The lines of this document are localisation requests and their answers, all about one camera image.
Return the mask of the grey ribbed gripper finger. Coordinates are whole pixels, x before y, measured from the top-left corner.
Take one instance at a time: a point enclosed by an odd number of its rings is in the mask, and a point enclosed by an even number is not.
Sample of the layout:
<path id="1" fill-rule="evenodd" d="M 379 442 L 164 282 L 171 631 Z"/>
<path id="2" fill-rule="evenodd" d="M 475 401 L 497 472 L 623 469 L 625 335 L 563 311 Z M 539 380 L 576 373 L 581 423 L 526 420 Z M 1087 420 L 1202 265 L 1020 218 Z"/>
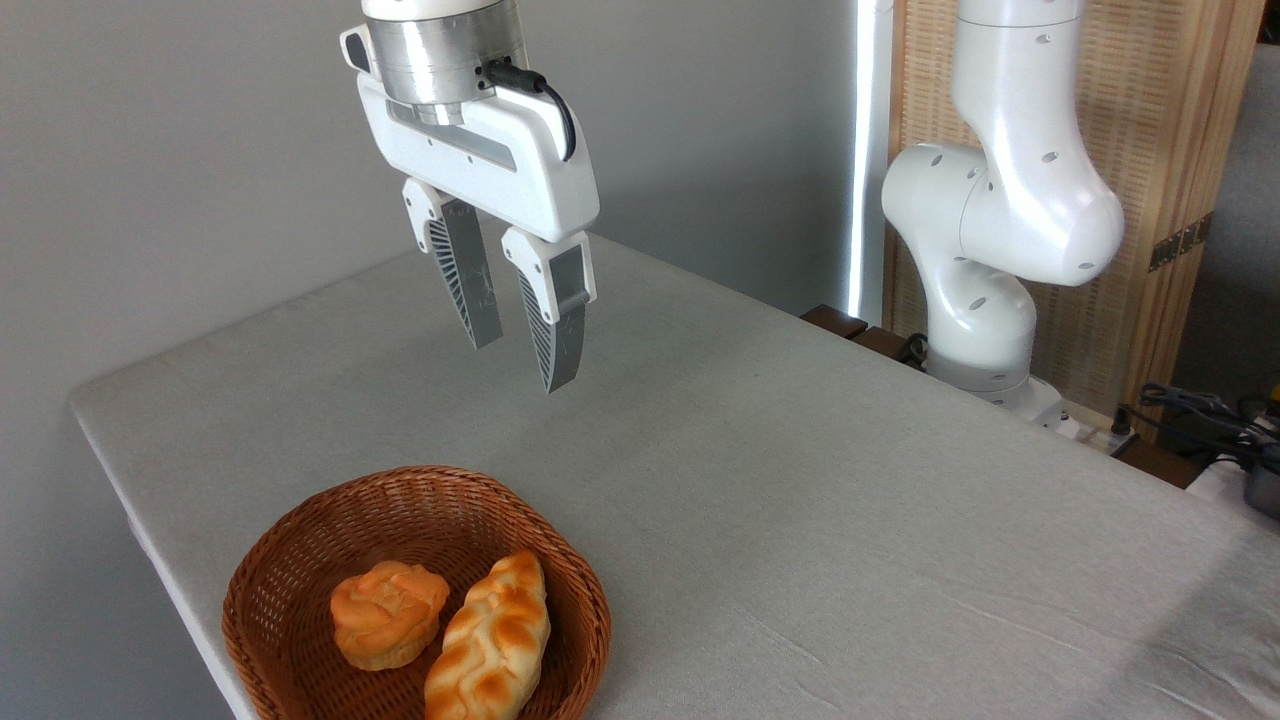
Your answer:
<path id="1" fill-rule="evenodd" d="M 596 299 L 588 234 L 552 243 L 508 228 L 500 243 L 518 274 L 541 382 L 552 393 L 579 373 L 586 307 Z"/>
<path id="2" fill-rule="evenodd" d="M 476 209 L 407 178 L 403 202 L 419 249 L 431 255 L 475 348 L 502 337 L 500 315 Z"/>

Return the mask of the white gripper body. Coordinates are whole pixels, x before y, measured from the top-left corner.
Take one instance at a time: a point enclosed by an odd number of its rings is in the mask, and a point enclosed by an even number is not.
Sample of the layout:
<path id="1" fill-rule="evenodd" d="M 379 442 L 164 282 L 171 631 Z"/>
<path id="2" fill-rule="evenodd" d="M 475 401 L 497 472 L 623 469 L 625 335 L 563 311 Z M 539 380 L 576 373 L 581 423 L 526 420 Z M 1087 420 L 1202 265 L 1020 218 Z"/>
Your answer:
<path id="1" fill-rule="evenodd" d="M 564 117 L 545 95 L 486 86 L 462 102 L 394 100 L 369 26 L 340 35 L 367 124 L 387 163 L 548 242 L 589 228 L 600 200 L 582 137 L 568 149 Z"/>

